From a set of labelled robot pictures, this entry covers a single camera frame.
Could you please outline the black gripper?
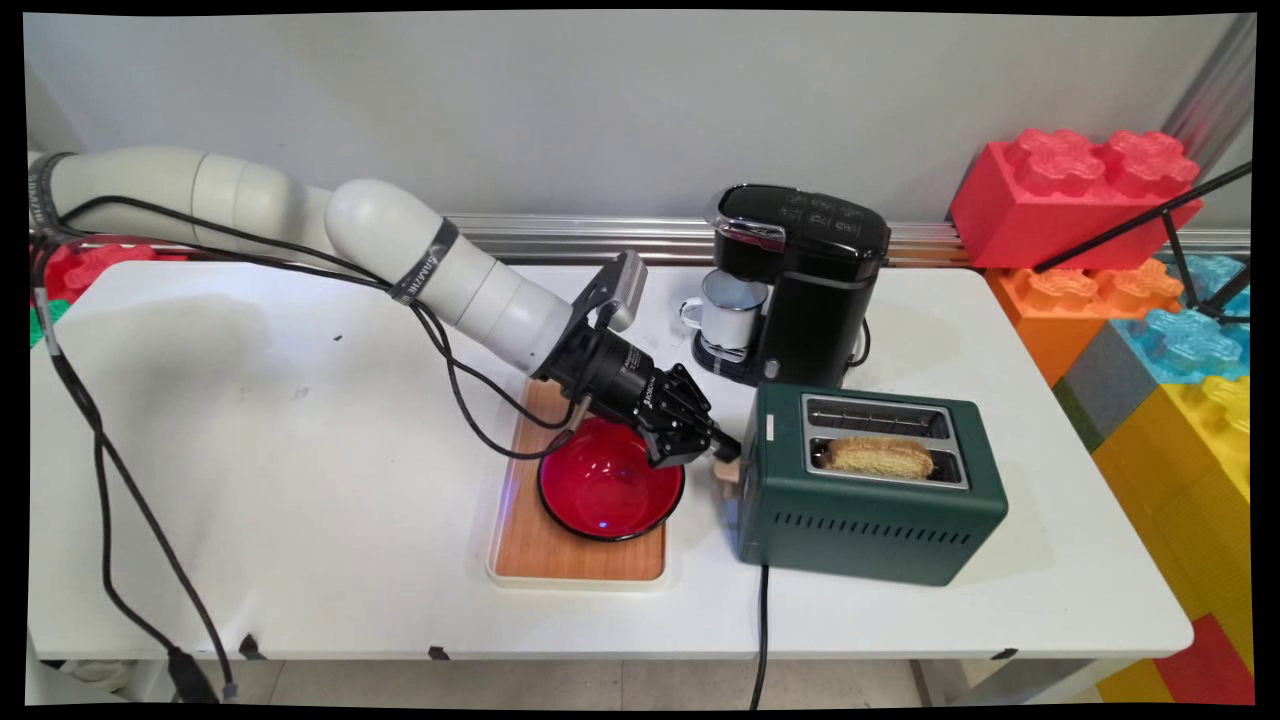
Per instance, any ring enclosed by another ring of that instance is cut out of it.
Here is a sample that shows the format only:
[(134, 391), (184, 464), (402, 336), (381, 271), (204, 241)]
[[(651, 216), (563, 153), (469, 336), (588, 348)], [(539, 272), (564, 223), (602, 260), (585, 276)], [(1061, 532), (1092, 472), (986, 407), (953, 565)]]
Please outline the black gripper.
[[(709, 400), (684, 364), (663, 372), (609, 329), (570, 327), (532, 378), (558, 383), (572, 402), (589, 396), (595, 415), (644, 430), (652, 468), (681, 466), (708, 451), (735, 461), (742, 452), (740, 441), (712, 418)], [(669, 424), (666, 413), (678, 424)]]

